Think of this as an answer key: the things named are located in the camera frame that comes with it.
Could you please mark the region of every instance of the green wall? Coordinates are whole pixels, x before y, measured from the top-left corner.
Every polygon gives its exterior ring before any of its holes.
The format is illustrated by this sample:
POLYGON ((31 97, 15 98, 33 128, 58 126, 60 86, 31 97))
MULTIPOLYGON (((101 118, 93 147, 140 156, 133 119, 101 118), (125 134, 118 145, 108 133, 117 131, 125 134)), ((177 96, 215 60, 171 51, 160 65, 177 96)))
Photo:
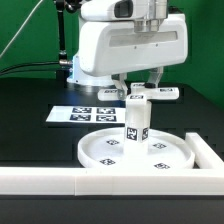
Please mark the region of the green wall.
MULTIPOLYGON (((1 2, 0 52, 38 1, 1 2)), ((162 81, 189 84, 224 108, 224 2, 170 0, 170 5, 178 6, 186 14, 189 55, 184 64, 166 68, 162 81)), ((77 15, 66 13, 65 21, 67 51, 68 55, 72 56, 78 47, 77 15)), ((0 59, 0 69, 24 62, 57 60, 57 37, 55 6, 52 0, 44 0, 19 37, 0 59)), ((53 78, 54 74, 44 72, 36 76, 53 78)))

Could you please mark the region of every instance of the white paper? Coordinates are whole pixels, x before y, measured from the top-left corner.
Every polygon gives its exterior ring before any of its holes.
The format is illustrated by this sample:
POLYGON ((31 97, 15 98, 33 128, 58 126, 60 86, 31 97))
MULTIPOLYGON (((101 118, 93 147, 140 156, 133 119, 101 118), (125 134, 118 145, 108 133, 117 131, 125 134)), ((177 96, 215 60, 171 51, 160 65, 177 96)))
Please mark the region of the white paper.
POLYGON ((46 122, 125 123, 125 108, 54 106, 46 122))

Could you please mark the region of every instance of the white circular tray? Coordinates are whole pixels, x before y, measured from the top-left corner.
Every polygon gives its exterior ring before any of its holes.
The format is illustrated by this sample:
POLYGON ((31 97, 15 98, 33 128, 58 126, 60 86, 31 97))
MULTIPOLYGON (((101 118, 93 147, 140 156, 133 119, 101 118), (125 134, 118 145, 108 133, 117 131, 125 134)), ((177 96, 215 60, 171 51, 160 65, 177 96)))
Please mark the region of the white circular tray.
POLYGON ((148 153, 123 153, 124 128, 109 128, 84 136, 78 144, 78 159, 86 168, 192 168, 194 153, 186 142, 174 135, 149 130, 148 153))

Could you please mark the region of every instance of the black tabletop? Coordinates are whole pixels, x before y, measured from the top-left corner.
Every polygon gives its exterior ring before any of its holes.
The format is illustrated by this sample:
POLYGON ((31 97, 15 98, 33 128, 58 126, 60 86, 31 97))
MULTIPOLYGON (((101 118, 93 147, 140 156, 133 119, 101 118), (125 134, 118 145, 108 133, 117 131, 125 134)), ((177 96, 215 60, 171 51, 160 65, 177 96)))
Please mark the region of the black tabletop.
MULTIPOLYGON (((197 132, 224 160, 224 111, 183 84, 175 101, 153 101, 151 128, 197 132)), ((53 79, 0 80, 0 166, 80 167, 77 144, 89 132, 120 124, 47 123, 53 106, 115 106, 53 79)), ((0 196, 0 223, 223 223, 223 197, 0 196)))

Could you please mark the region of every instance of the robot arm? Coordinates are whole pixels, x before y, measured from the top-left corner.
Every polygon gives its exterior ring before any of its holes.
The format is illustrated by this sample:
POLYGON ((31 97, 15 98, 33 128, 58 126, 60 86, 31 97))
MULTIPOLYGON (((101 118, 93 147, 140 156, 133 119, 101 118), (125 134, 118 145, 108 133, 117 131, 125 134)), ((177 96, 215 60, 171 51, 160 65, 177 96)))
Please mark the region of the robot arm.
MULTIPOLYGON (((166 14, 164 7, 167 8, 165 0, 141 0, 138 4, 137 1, 130 2, 132 1, 93 0, 82 6, 81 13, 87 22, 80 32, 79 56, 80 67, 85 73, 106 76, 185 61, 185 16, 169 15, 163 20, 162 14, 166 14), (116 17, 116 5, 119 4, 133 4, 132 15, 125 18, 125 21, 116 17), (150 25, 155 21, 160 24, 158 31, 154 31, 154 27, 150 25), (148 28, 143 29, 136 24, 148 24, 148 28)), ((123 12, 128 11, 130 7, 120 8, 123 12)))

